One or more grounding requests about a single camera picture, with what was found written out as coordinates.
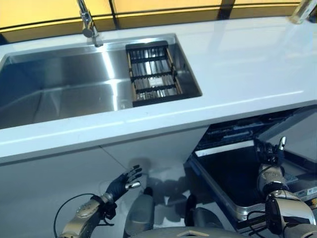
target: black cable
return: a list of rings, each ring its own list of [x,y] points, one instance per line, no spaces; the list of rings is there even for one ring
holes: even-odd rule
[[[265,212],[262,212],[262,211],[252,211],[252,212],[249,212],[248,215],[247,215],[247,223],[248,223],[250,229],[253,231],[253,233],[256,234],[256,235],[257,235],[258,237],[260,237],[260,238],[265,238],[264,236],[260,235],[260,234],[258,233],[259,231],[255,230],[255,229],[251,226],[251,224],[250,224],[250,222],[249,222],[249,217],[250,217],[250,215],[252,215],[252,214],[254,214],[254,213],[262,213],[262,214],[265,214]]]
[[[79,195],[77,195],[77,196],[74,196],[74,197],[68,199],[66,202],[64,202],[64,203],[59,207],[58,211],[56,212],[56,215],[55,215],[55,218],[54,218],[54,223],[53,223],[53,232],[54,232],[55,238],[58,238],[57,233],[56,233],[56,220],[57,220],[57,216],[58,216],[59,212],[61,211],[61,209],[63,208],[63,206],[65,206],[66,203],[68,203],[69,201],[71,201],[71,200],[73,200],[73,199],[75,199],[75,198],[77,198],[77,197],[86,196],[86,195],[95,196],[93,193],[83,193],[83,194],[79,194]]]
[[[267,229],[267,227],[266,227],[266,225],[265,225],[265,226],[263,226],[263,227],[260,227],[260,228],[258,228],[258,229],[255,229],[255,230],[257,231],[257,233],[259,233],[259,232],[262,232],[262,231],[264,231],[264,230],[266,230],[266,229]],[[250,232],[248,236],[253,236],[254,234],[255,234],[255,232]]]
[[[272,168],[274,165],[270,165],[268,167],[266,167],[265,169],[263,169],[259,175],[258,175],[258,178],[257,178],[257,190],[259,191],[259,193],[261,194],[261,196],[263,196],[262,192],[260,191],[260,188],[259,188],[259,181],[260,181],[260,176],[267,170],[269,170],[270,168]]]

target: faucet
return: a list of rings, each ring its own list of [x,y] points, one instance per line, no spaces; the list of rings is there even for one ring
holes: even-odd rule
[[[100,47],[104,45],[99,38],[99,34],[97,31],[97,28],[95,26],[95,23],[93,21],[93,18],[87,9],[84,0],[77,0],[78,6],[80,8],[80,16],[81,19],[83,19],[83,34],[87,38],[92,38],[93,43],[96,47]]]

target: sink rack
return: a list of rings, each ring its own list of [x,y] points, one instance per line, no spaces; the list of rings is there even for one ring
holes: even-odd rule
[[[167,41],[126,46],[133,106],[177,100],[183,90]]]

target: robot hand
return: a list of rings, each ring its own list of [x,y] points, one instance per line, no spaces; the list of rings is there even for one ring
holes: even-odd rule
[[[129,189],[140,186],[140,182],[133,181],[141,177],[141,171],[142,168],[140,168],[139,165],[135,165],[130,171],[121,174],[110,183],[109,187],[106,190],[106,193],[112,196],[113,202],[116,202]]]

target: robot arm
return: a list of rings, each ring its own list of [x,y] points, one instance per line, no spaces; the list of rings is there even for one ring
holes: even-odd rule
[[[112,181],[102,196],[92,196],[78,208],[74,218],[66,224],[58,238],[90,238],[100,220],[111,220],[115,216],[115,202],[128,190],[141,185],[139,181],[133,182],[141,176],[141,170],[140,166],[134,166],[131,171]]]
[[[282,238],[317,238],[317,226],[310,207],[290,192],[280,164],[286,138],[269,147],[260,166],[259,192],[266,198],[266,226]]]

